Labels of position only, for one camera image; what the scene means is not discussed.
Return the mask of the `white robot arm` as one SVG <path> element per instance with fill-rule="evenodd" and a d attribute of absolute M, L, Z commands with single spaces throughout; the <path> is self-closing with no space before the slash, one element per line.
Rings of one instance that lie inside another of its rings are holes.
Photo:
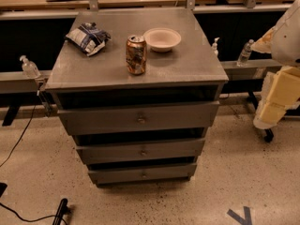
<path fill-rule="evenodd" d="M 252 50 L 270 53 L 281 65 L 268 72 L 262 84 L 262 99 L 253 120 L 259 129 L 274 127 L 300 98 L 300 0 L 295 0 L 277 23 L 252 45 Z"/>

